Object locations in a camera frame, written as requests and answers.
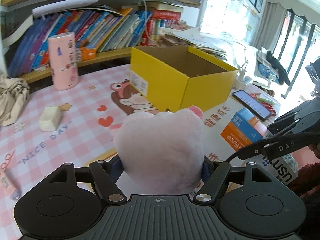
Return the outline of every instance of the yellow cardboard box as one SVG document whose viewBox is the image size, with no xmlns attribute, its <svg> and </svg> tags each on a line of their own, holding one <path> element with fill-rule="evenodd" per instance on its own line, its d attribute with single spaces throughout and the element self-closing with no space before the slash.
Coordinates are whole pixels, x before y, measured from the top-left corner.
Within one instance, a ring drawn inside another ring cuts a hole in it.
<svg viewBox="0 0 320 240">
<path fill-rule="evenodd" d="M 202 111 L 227 100 L 238 69 L 190 46 L 136 47 L 131 84 L 160 111 Z"/>
</svg>

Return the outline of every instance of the medicine box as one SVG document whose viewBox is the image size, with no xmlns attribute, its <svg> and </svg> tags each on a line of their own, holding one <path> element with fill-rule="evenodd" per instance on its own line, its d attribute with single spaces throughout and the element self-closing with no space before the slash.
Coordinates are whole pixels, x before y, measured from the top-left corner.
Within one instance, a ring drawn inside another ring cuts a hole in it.
<svg viewBox="0 0 320 240">
<path fill-rule="evenodd" d="M 260 141 L 267 131 L 265 125 L 253 113 L 243 108 L 233 116 L 221 136 L 237 151 Z"/>
</svg>

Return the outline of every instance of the pen holder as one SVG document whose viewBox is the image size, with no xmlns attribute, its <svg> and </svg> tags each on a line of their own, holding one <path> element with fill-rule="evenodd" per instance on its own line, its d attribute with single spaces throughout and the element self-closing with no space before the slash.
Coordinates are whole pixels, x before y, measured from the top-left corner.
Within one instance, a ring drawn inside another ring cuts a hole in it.
<svg viewBox="0 0 320 240">
<path fill-rule="evenodd" d="M 78 84 L 75 34 L 61 33 L 48 38 L 52 81 L 56 89 L 66 90 Z"/>
</svg>

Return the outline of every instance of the white cable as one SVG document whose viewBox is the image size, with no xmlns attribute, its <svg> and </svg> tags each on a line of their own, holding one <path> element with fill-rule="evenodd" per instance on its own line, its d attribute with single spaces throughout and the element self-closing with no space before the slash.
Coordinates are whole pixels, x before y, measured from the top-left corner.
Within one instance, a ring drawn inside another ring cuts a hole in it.
<svg viewBox="0 0 320 240">
<path fill-rule="evenodd" d="M 145 11 L 145 23 L 144 23 L 144 28 L 145 28 L 145 31 L 146 31 L 146 35 L 147 35 L 147 37 L 148 37 L 148 39 L 149 40 L 151 40 L 151 41 L 154 41 L 150 36 L 149 36 L 149 33 L 148 33 L 148 30 L 147 30 L 147 21 L 148 21 L 148 18 L 147 18 L 147 13 L 148 13 L 148 11 L 147 11 L 147 3 L 146 3 L 146 0 L 142 0 L 143 1 L 143 4 L 144 4 L 144 11 Z"/>
</svg>

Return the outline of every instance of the yellow star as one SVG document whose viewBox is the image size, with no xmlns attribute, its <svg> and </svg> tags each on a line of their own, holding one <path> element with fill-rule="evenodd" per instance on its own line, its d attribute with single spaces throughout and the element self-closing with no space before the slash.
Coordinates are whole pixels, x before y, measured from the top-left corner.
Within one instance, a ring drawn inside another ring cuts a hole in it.
<svg viewBox="0 0 320 240">
<path fill-rule="evenodd" d="M 69 111 L 69 109 L 70 109 L 70 107 L 71 107 L 72 105 L 70 105 L 69 103 L 66 103 L 66 104 L 64 104 L 64 105 L 62 105 L 62 106 L 59 106 L 60 107 L 60 111 L 62 112 L 62 111 Z"/>
</svg>

